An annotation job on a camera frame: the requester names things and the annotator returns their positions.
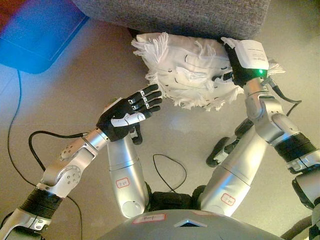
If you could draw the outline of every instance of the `black wire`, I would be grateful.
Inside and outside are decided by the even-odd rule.
[[[12,212],[10,212],[9,214],[7,214],[7,215],[4,217],[4,219],[3,219],[2,222],[1,222],[0,229],[2,229],[2,227],[4,226],[7,218],[9,218],[13,213],[14,213],[14,212],[12,211]]]
[[[291,114],[292,110],[295,109],[296,106],[298,106],[300,103],[302,103],[302,100],[292,100],[292,99],[286,97],[286,96],[283,94],[283,92],[280,90],[280,88],[279,88],[278,85],[273,86],[272,89],[274,90],[274,92],[275,92],[276,94],[278,94],[278,96],[279,96],[280,98],[282,98],[283,100],[286,100],[286,101],[289,102],[289,103],[294,104],[294,105],[290,108],[290,110],[286,113],[286,116],[287,116],[287,117],[289,117],[289,115]]]
[[[286,113],[286,116],[289,117],[290,113],[292,112],[293,109],[295,109],[296,106],[298,106],[299,103],[296,103],[295,105],[293,105],[290,110]]]
[[[282,98],[283,100],[286,100],[287,102],[289,103],[292,103],[292,104],[300,104],[302,101],[301,100],[292,100],[288,97],[286,97],[282,91],[280,90],[279,86],[278,85],[275,85],[272,87],[272,89],[275,91],[276,94],[279,95],[280,98]]]
[[[18,83],[19,83],[19,100],[18,100],[18,106],[17,106],[17,108],[16,108],[16,111],[15,111],[15,113],[14,113],[14,116],[13,116],[13,118],[12,118],[12,120],[11,120],[11,122],[10,122],[10,125],[9,125],[9,129],[8,129],[8,135],[7,135],[7,141],[6,141],[6,148],[7,148],[7,151],[8,151],[8,155],[9,155],[9,159],[10,159],[10,162],[11,162],[11,164],[12,164],[12,166],[14,167],[14,169],[17,171],[17,173],[20,175],[20,177],[25,181],[25,182],[27,182],[28,184],[30,184],[30,185],[32,185],[32,186],[34,186],[34,187],[36,187],[36,185],[35,184],[33,184],[32,182],[30,182],[30,181],[28,181],[23,175],[22,175],[22,173],[18,170],[18,168],[17,168],[17,166],[15,165],[15,163],[14,163],[14,161],[13,161],[13,159],[12,159],[12,156],[11,156],[11,151],[10,151],[10,133],[11,133],[11,128],[12,128],[12,126],[13,126],[13,123],[14,123],[14,121],[15,121],[15,119],[16,119],[16,117],[17,117],[17,114],[18,114],[18,112],[19,112],[19,109],[20,109],[20,105],[21,105],[21,99],[22,99],[22,86],[21,86],[21,75],[20,75],[20,71],[17,69],[17,74],[18,74]],[[63,135],[58,135],[58,134],[55,134],[55,133],[52,133],[52,132],[47,132],[47,134],[49,134],[49,135],[52,135],[52,136],[55,136],[55,137],[59,137],[59,138],[78,138],[78,137],[82,137],[83,136],[83,133],[79,133],[79,134],[75,134],[75,135],[70,135],[70,136],[63,136]],[[36,154],[36,152],[33,150],[33,152],[32,152],[32,154],[34,153],[34,157],[36,158],[36,160],[37,160],[37,162],[39,163],[39,165],[41,166],[41,168],[43,169],[43,167],[44,167],[44,170],[46,169],[45,168],[45,166],[42,164],[42,162],[40,161],[40,159],[38,158],[38,156],[37,156],[37,154]],[[80,215],[80,226],[81,226],[81,240],[83,239],[83,221],[82,221],[82,212],[81,212],[81,209],[80,209],[80,207],[79,207],[79,205],[77,204],[77,202],[75,201],[75,200],[73,200],[71,197],[69,197],[69,196],[67,196],[67,198],[68,199],[70,199],[75,205],[76,205],[76,207],[78,208],[78,210],[79,210],[79,215]],[[2,220],[2,222],[1,222],[1,227],[0,228],[2,228],[2,226],[5,224],[5,221],[6,221],[6,219],[8,218],[8,217],[10,217],[11,216],[11,214],[12,214],[13,212],[11,212],[11,213],[9,213],[7,216],[5,216],[4,217],[4,219]]]
[[[38,164],[40,165],[40,167],[42,168],[43,171],[46,170],[46,167],[44,166],[44,164],[41,162],[41,160],[39,159],[38,155],[36,154],[34,147],[32,145],[32,138],[37,135],[37,134],[47,134],[47,135],[51,135],[54,136],[56,138],[62,138],[62,139],[75,139],[75,138],[80,138],[83,137],[84,134],[83,133],[78,133],[78,134],[74,134],[74,135],[59,135],[53,132],[49,132],[49,131],[35,131],[33,133],[30,134],[29,139],[28,139],[28,144],[29,144],[29,148],[31,153],[33,154],[35,160],[38,162]]]
[[[9,130],[8,130],[8,135],[7,135],[7,140],[6,140],[6,149],[8,151],[8,154],[9,154],[9,158],[10,158],[10,161],[14,167],[14,169],[17,171],[17,173],[22,177],[23,180],[25,180],[28,184],[32,185],[32,186],[36,186],[35,184],[33,184],[32,182],[28,181],[22,174],[21,172],[18,170],[17,166],[15,165],[14,161],[12,160],[12,156],[11,156],[11,152],[10,152],[10,133],[11,133],[11,128],[12,128],[12,125],[13,125],[13,122],[15,121],[16,117],[17,117],[17,114],[19,112],[19,109],[20,109],[20,104],[21,104],[21,98],[22,98],[22,90],[21,90],[21,76],[20,76],[20,71],[17,70],[17,73],[18,73],[18,82],[19,82],[19,101],[18,101],[18,106],[16,108],[16,111],[15,111],[15,114],[10,122],[10,126],[9,126]]]
[[[160,172],[158,171],[157,165],[156,165],[155,156],[163,156],[163,157],[165,157],[165,158],[167,158],[167,159],[170,159],[171,161],[179,164],[179,165],[183,168],[184,173],[185,173],[185,174],[184,174],[184,179],[183,179],[183,181],[182,181],[177,187],[172,188],[172,187],[166,182],[166,180],[161,176]],[[186,168],[185,168],[180,162],[178,162],[178,161],[176,161],[176,160],[172,159],[171,157],[168,157],[168,156],[166,156],[166,155],[164,155],[164,154],[154,154],[154,155],[152,156],[152,158],[153,158],[153,164],[154,164],[155,170],[156,170],[156,172],[158,173],[159,177],[160,177],[160,178],[162,179],[162,181],[171,189],[172,192],[177,193],[175,190],[176,190],[177,188],[179,188],[182,184],[184,184],[185,181],[186,181],[186,179],[187,179],[187,170],[186,170]]]

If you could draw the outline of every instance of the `robot finger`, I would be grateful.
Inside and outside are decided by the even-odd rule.
[[[153,92],[151,94],[149,94],[148,96],[144,96],[142,99],[140,99],[135,105],[132,105],[132,109],[135,111],[141,107],[143,107],[144,105],[146,105],[148,107],[148,104],[151,100],[160,97],[161,96],[161,91],[156,91]]]
[[[144,110],[141,113],[144,115],[145,119],[148,119],[152,116],[152,113],[159,111],[161,108],[160,106],[154,106],[150,109]]]
[[[137,101],[139,101],[141,98],[143,98],[144,96],[146,96],[147,94],[157,90],[159,88],[159,86],[157,84],[153,84],[153,85],[150,85],[138,92],[136,92],[135,94],[129,96],[127,99],[128,99],[128,102],[130,104],[134,104],[136,103]]]
[[[139,106],[139,108],[133,109],[137,110],[138,112],[143,112],[145,110],[150,109],[152,106],[162,103],[162,98],[156,98],[152,101],[143,103],[142,106]]]

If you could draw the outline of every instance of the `robot forearm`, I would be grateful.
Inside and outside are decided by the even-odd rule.
[[[96,128],[63,149],[59,159],[45,170],[36,188],[1,228],[0,239],[6,239],[15,227],[46,230],[62,200],[77,186],[85,168],[108,142],[108,137]]]

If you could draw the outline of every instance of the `black cable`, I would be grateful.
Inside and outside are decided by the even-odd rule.
[[[7,214],[7,215],[4,217],[4,219],[3,219],[2,222],[1,222],[0,229],[2,229],[2,227],[4,226],[7,218],[9,218],[13,213],[14,213],[14,212],[12,211],[12,212],[10,212],[9,214]]]
[[[6,148],[7,148],[7,151],[8,151],[8,155],[9,155],[10,162],[11,162],[12,166],[14,167],[14,169],[17,171],[17,173],[20,175],[20,177],[21,177],[25,182],[27,182],[28,184],[36,187],[35,184],[33,184],[32,182],[28,181],[28,180],[22,175],[22,173],[18,170],[17,166],[15,165],[15,163],[14,163],[14,161],[13,161],[13,159],[12,159],[11,151],[10,151],[10,133],[11,133],[11,128],[12,128],[12,126],[13,126],[13,123],[14,123],[17,115],[18,115],[18,112],[19,112],[19,109],[20,109],[20,105],[21,105],[21,99],[22,99],[21,75],[20,75],[20,71],[19,71],[18,69],[17,69],[17,74],[18,74],[18,83],[19,83],[19,100],[18,100],[18,106],[17,106],[17,108],[16,108],[16,111],[15,111],[15,113],[14,113],[14,115],[13,115],[13,118],[12,118],[12,120],[11,120],[11,122],[10,122],[10,125],[9,125],[8,135],[7,135],[7,141],[6,141]],[[55,136],[55,137],[57,137],[57,136],[60,137],[60,136],[61,136],[61,138],[70,137],[70,136],[58,135],[58,134],[55,134],[55,133],[52,133],[52,132],[50,132],[50,134],[52,134],[52,136]],[[83,133],[79,133],[79,134],[71,135],[71,138],[73,138],[72,136],[76,136],[76,135],[80,135],[80,134],[83,136]],[[40,159],[38,158],[38,156],[37,156],[37,154],[35,153],[34,150],[33,150],[33,153],[35,154],[35,155],[33,155],[33,156],[34,156],[34,157],[37,157],[37,159],[39,160],[39,162],[38,162],[38,160],[37,160],[37,162],[39,163],[39,165],[41,166],[41,168],[44,167],[44,169],[46,169],[45,166],[44,166],[44,165],[42,164],[42,162],[40,161]],[[71,197],[69,197],[69,196],[67,196],[67,198],[70,199],[72,202],[74,202],[74,204],[76,205],[76,207],[77,207],[78,210],[79,210],[80,226],[81,226],[81,240],[82,240],[82,239],[83,239],[83,221],[82,221],[81,209],[80,209],[79,205],[76,203],[75,200],[73,200],[73,199],[72,199]],[[13,213],[13,212],[9,213],[7,216],[4,217],[4,219],[3,219],[2,222],[1,222],[1,227],[3,226],[3,224],[5,224],[6,219],[7,219],[8,217],[10,217],[10,215],[11,215],[12,213]]]
[[[33,154],[35,160],[38,162],[38,164],[40,165],[40,167],[42,168],[43,171],[46,170],[46,167],[44,166],[44,164],[41,162],[41,160],[39,159],[38,155],[36,154],[34,147],[32,145],[32,138],[37,135],[37,134],[47,134],[47,135],[51,135],[54,136],[56,138],[62,138],[62,139],[75,139],[75,138],[81,138],[84,136],[83,133],[78,133],[78,134],[74,134],[74,135],[59,135],[53,132],[49,132],[49,131],[35,131],[33,133],[31,133],[31,135],[29,136],[28,139],[28,144],[29,144],[29,148],[31,153]]]
[[[280,88],[278,87],[278,85],[273,86],[272,89],[274,90],[274,92],[275,92],[276,94],[278,94],[278,96],[279,96],[280,98],[282,98],[283,100],[286,100],[286,101],[289,102],[289,103],[294,104],[294,105],[290,108],[290,110],[286,113],[286,116],[287,116],[287,117],[291,114],[292,110],[295,109],[295,107],[298,106],[298,105],[302,102],[302,100],[292,100],[292,99],[286,97],[286,96],[282,93],[282,91],[280,90]]]
[[[290,110],[286,113],[286,116],[289,117],[290,113],[292,112],[293,109],[295,109],[296,106],[298,106],[299,103],[296,103],[295,105],[293,105]]]
[[[293,225],[288,231],[281,235],[281,238],[284,240],[292,240],[298,234],[302,233],[306,228],[312,226],[312,217],[307,216],[304,219],[298,221],[295,225]]]
[[[157,165],[156,165],[155,156],[163,156],[163,157],[165,157],[165,158],[167,158],[167,159],[170,159],[171,161],[179,164],[179,165],[183,168],[184,173],[185,173],[185,174],[184,174],[184,179],[183,179],[183,181],[182,181],[177,187],[172,188],[172,187],[166,182],[166,180],[161,176],[160,172],[158,171]],[[159,177],[160,177],[160,178],[162,179],[162,181],[171,189],[172,192],[177,193],[175,190],[176,190],[177,188],[179,188],[182,184],[184,184],[185,181],[186,181],[186,179],[187,179],[187,170],[186,170],[186,168],[185,168],[180,162],[172,159],[171,157],[168,157],[168,156],[166,156],[166,155],[163,155],[163,154],[154,154],[154,155],[152,156],[152,158],[153,158],[153,164],[154,164],[155,170],[156,170],[156,172],[158,173]]]

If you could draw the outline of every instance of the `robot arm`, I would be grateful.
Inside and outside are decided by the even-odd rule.
[[[152,107],[162,101],[157,98],[161,96],[160,91],[155,91],[157,89],[158,85],[150,85],[128,98],[119,98],[103,112],[93,131],[66,146],[45,170],[26,201],[0,229],[0,239],[8,239],[16,227],[32,233],[45,231],[62,200],[78,185],[83,171],[98,152],[107,143],[127,136],[129,125],[151,117],[152,112],[160,109],[159,106]]]
[[[248,118],[255,131],[275,148],[292,174],[300,174],[292,185],[301,202],[313,209],[310,239],[320,239],[320,149],[316,149],[284,114],[281,104],[270,94],[266,83],[268,60],[261,43],[221,38],[234,76],[234,84],[244,89]]]

